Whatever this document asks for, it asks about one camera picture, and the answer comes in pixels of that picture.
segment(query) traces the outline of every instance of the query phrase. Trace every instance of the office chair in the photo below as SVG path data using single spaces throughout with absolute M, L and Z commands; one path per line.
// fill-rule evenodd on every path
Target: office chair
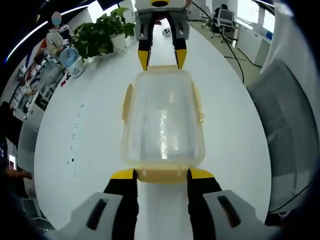
M 215 25 L 220 29 L 220 33 L 213 32 L 211 38 L 213 39 L 214 36 L 219 36 L 221 38 L 221 43 L 224 42 L 224 38 L 231 42 L 231 40 L 225 36 L 225 31 L 233 31 L 235 29 L 235 13 L 220 8 L 217 18 L 213 17 L 212 20 L 216 23 Z
M 210 16 L 210 8 L 207 5 L 200 5 L 200 8 L 202 9 L 200 16 L 205 21 L 208 19 L 208 17 L 204 12 Z
M 268 143 L 272 175 L 269 211 L 293 210 L 306 190 L 283 205 L 310 183 L 318 161 L 319 136 L 313 110 L 299 82 L 280 60 L 274 60 L 247 89 Z

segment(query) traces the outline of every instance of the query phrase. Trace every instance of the window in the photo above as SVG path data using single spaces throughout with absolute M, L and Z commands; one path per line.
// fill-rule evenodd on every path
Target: window
M 131 0 L 131 3 L 132 3 L 132 6 L 133 6 L 133 10 L 137 11 L 136 6 L 135 6 L 136 0 Z
M 250 23 L 258 23 L 259 5 L 251 0 L 238 0 L 237 17 Z
M 110 15 L 111 12 L 117 8 L 118 8 L 118 5 L 115 4 L 111 7 L 109 7 L 108 9 L 106 9 L 105 11 L 103 11 L 99 2 L 94 1 L 89 4 L 88 11 L 89 11 L 90 17 L 92 19 L 92 22 L 95 23 L 97 21 L 97 19 L 100 18 L 103 14 Z
M 275 29 L 275 19 L 275 16 L 266 10 L 264 13 L 263 27 L 273 33 Z
M 10 169 L 17 170 L 16 157 L 9 154 L 9 166 Z

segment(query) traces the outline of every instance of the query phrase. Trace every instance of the clear plastic container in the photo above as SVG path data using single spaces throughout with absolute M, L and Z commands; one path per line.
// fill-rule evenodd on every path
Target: clear plastic container
M 143 170 L 180 171 L 205 156 L 204 115 L 190 74 L 152 69 L 130 85 L 123 104 L 122 158 Z

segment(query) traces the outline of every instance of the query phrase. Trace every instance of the person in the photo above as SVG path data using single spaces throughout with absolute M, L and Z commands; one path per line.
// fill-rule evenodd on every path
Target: person
M 14 106 L 4 101 L 0 106 L 0 135 L 18 147 L 23 122 L 13 115 Z
M 0 169 L 0 207 L 2 222 L 0 230 L 2 236 L 10 236 L 10 239 L 32 239 L 47 240 L 43 233 L 30 221 L 25 211 L 22 209 L 19 197 L 28 197 L 24 190 L 24 194 L 17 189 L 23 186 L 15 186 L 17 181 L 23 182 L 23 179 L 32 179 L 32 175 L 26 172 L 19 172 L 6 168 Z
M 17 170 L 8 168 L 8 160 L 0 156 L 0 175 L 2 175 L 5 185 L 18 198 L 28 198 L 24 179 L 33 179 L 30 172 L 17 167 Z
M 36 92 L 35 89 L 31 88 L 30 84 L 26 81 L 26 79 L 23 76 L 19 77 L 19 86 L 20 86 L 20 93 L 23 96 L 31 96 Z
M 220 9 L 229 10 L 229 9 L 228 9 L 228 6 L 227 6 L 226 4 L 221 4 L 220 7 L 217 7 L 217 8 L 214 10 L 214 14 L 213 14 L 213 18 L 214 18 L 214 19 L 213 19 L 213 21 L 215 21 L 215 19 L 218 17 Z M 210 27 L 210 31 L 213 32 L 213 33 L 219 33 L 219 32 L 220 32 L 219 28 L 218 28 L 215 24 L 213 24 L 210 19 L 208 19 L 208 20 L 205 22 L 205 25 L 208 26 L 208 27 Z
M 45 37 L 46 46 L 49 50 L 51 57 L 58 59 L 63 48 L 63 37 L 58 32 L 59 26 L 55 26 L 52 23 L 52 29 L 49 30 Z
M 192 3 L 192 0 L 186 0 L 185 1 L 185 8 L 189 7 Z

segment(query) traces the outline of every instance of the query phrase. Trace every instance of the black cable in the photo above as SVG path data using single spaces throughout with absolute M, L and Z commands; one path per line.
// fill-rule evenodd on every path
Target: black cable
M 208 15 L 208 13 L 206 13 L 206 11 L 204 11 L 200 6 L 198 6 L 196 3 L 192 2 L 193 5 L 195 5 L 200 11 L 202 11 L 207 17 L 208 19 L 210 19 L 211 23 L 212 24 L 215 24 L 214 20 Z M 240 65 L 240 62 L 238 60 L 238 58 L 236 57 L 234 51 L 231 49 L 229 43 L 228 43 L 228 40 L 226 39 L 225 36 L 222 35 L 222 33 L 220 32 L 220 35 L 221 37 L 223 38 L 223 40 L 225 41 L 225 43 L 227 44 L 228 48 L 230 49 L 231 53 L 233 54 L 234 56 L 234 59 L 236 60 L 236 62 L 238 63 L 239 65 L 239 68 L 241 70 L 241 74 L 242 74 L 242 83 L 244 84 L 245 83 L 245 75 L 244 75 L 244 71 L 242 70 L 242 67 Z
M 268 214 L 272 214 L 280 209 L 282 209 L 283 207 L 285 207 L 286 205 L 288 205 L 290 202 L 292 202 L 296 197 L 298 197 L 300 194 L 302 194 L 304 192 L 304 190 L 306 190 L 309 186 L 310 186 L 311 182 L 309 182 L 309 184 L 307 186 L 304 187 L 304 189 L 302 189 L 299 193 L 297 193 L 293 198 L 291 198 L 289 201 L 287 201 L 285 204 L 283 204 L 282 206 L 278 207 L 275 210 L 272 211 L 268 211 Z

